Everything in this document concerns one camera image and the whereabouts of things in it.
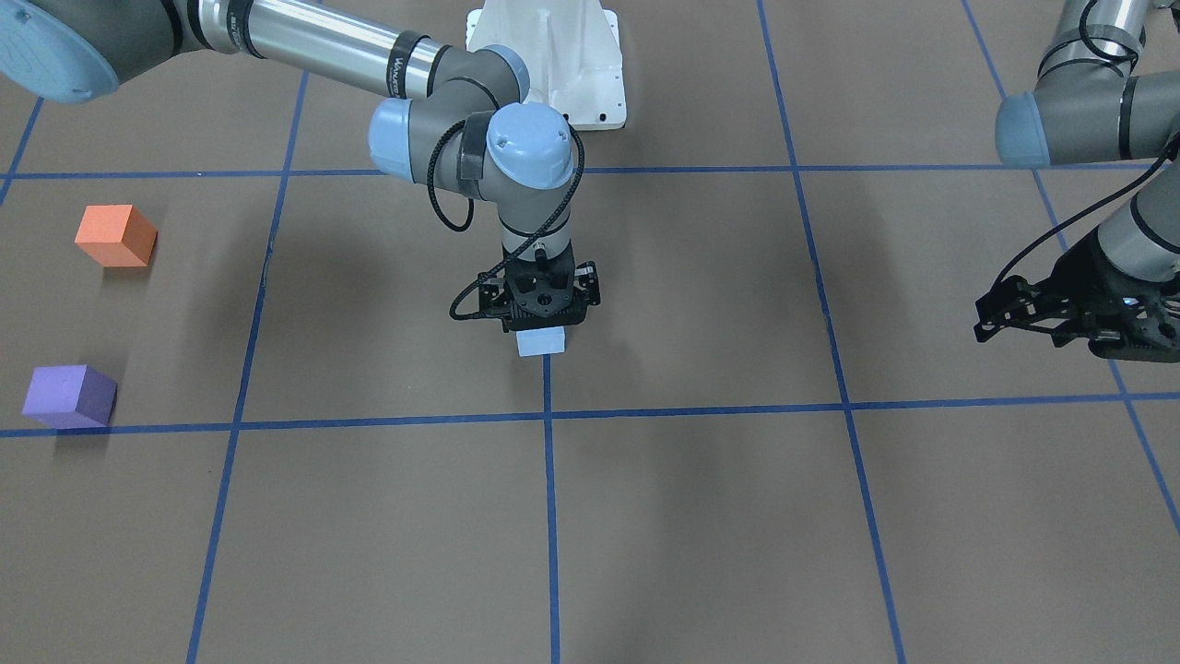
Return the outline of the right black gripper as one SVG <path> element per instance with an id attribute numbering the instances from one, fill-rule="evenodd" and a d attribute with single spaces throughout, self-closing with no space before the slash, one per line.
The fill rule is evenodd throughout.
<path id="1" fill-rule="evenodd" d="M 601 302 L 601 280 L 594 261 L 577 264 L 573 249 L 549 254 L 527 248 L 509 259 L 502 276 L 478 285 L 478 313 L 502 323 L 502 331 L 530 331 L 578 326 Z"/>

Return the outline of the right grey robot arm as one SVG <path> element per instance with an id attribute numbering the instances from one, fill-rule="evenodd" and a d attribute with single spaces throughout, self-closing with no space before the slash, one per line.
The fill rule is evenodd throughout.
<path id="1" fill-rule="evenodd" d="M 585 147 L 560 111 L 529 101 L 510 47 L 468 51 L 316 1 L 5 1 L 4 75 L 42 100 L 84 104 L 197 52 L 249 55 L 376 101 L 374 167 L 418 184 L 450 231 L 496 210 L 502 257 L 455 294 L 455 321 L 504 331 L 578 326 L 601 302 L 572 246 Z"/>

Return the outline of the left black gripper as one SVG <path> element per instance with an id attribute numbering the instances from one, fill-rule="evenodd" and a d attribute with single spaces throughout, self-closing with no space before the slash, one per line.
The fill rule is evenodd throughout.
<path id="1" fill-rule="evenodd" d="M 1054 348 L 1080 340 L 1092 356 L 1176 362 L 1176 280 L 1126 276 L 1104 256 L 1097 231 L 1058 257 L 1036 283 L 1010 276 L 976 302 L 977 343 L 1004 329 L 1045 335 Z"/>

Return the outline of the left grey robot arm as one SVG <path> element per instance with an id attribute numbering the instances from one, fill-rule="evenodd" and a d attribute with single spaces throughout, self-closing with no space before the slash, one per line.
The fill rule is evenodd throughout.
<path id="1" fill-rule="evenodd" d="M 1150 9 L 1175 1 L 1068 1 L 1032 91 L 999 105 L 995 142 L 1007 167 L 1150 160 L 1117 190 L 1109 218 L 1032 283 L 999 269 L 977 300 L 974 335 L 1025 329 L 1100 359 L 1174 364 L 1179 175 L 1176 72 L 1138 75 Z"/>

